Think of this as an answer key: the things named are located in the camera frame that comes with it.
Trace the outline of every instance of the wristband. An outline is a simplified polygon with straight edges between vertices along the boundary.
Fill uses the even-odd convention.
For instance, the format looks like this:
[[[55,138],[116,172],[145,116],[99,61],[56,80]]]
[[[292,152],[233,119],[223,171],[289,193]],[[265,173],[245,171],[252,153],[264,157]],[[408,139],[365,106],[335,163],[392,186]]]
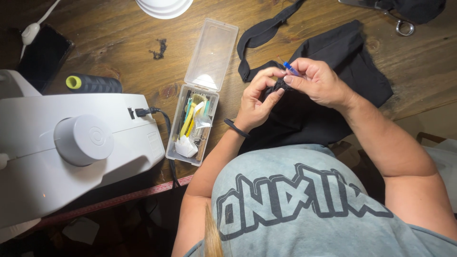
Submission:
[[[250,137],[251,137],[251,135],[249,135],[248,133],[243,132],[241,129],[237,128],[237,127],[235,126],[235,124],[233,123],[232,120],[225,119],[224,122],[225,122],[228,126],[232,127],[232,128],[236,131],[236,133],[240,134],[241,136],[243,136],[243,137],[245,137],[245,138],[250,138]]]

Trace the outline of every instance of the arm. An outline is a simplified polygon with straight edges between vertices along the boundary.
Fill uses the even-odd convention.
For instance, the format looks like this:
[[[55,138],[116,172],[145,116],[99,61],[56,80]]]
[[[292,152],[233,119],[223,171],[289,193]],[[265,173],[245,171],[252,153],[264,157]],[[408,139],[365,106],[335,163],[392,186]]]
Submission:
[[[278,68],[268,68],[257,73],[243,92],[241,107],[235,120],[237,128],[248,133],[266,121],[271,109],[284,94],[284,90],[270,94],[264,103],[258,100],[260,92],[267,86],[274,86],[276,81],[270,78],[271,76],[283,77],[284,75],[285,72]],[[211,206],[214,182],[225,165],[236,157],[243,141],[244,137],[229,128],[195,172],[181,203],[178,233],[172,257],[183,256],[204,238],[205,207],[207,204]]]
[[[444,182],[427,152],[406,131],[350,89],[330,67],[310,59],[292,63],[307,79],[286,76],[291,87],[339,111],[386,184],[386,207],[406,223],[457,240]]]

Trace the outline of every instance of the scissors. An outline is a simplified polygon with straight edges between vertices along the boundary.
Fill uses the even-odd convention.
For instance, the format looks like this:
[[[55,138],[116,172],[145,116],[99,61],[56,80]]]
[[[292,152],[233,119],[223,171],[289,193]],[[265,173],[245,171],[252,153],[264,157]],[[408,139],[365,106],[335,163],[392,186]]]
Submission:
[[[395,28],[395,30],[397,31],[398,34],[400,34],[402,36],[409,36],[414,32],[414,25],[413,24],[411,24],[411,23],[409,23],[409,22],[407,22],[405,20],[402,20],[402,19],[400,19],[398,17],[395,17],[394,15],[392,15],[389,12],[389,10],[386,10],[386,9],[383,9],[383,8],[377,6],[377,0],[338,0],[338,2],[343,3],[343,4],[347,4],[347,5],[353,5],[353,6],[370,8],[370,9],[375,9],[375,10],[382,11],[385,15],[387,15],[387,16],[389,16],[392,19],[397,21],[397,27]],[[400,31],[400,27],[403,24],[409,26],[409,30],[406,33],[403,33],[403,32]]]

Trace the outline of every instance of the black thread spool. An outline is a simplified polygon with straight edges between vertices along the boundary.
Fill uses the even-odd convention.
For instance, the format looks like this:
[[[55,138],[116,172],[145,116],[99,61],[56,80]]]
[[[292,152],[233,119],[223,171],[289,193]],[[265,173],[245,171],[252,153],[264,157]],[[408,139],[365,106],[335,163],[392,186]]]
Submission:
[[[122,93],[122,84],[115,78],[72,73],[65,82],[73,93]]]

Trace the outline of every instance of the black phone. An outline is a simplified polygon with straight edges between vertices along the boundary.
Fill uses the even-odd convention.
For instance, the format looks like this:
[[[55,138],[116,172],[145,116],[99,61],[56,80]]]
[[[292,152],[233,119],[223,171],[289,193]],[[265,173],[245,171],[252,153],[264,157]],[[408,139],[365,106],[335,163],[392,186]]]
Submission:
[[[48,24],[44,24],[33,42],[26,47],[16,70],[38,92],[43,93],[52,83],[73,48],[72,41]]]

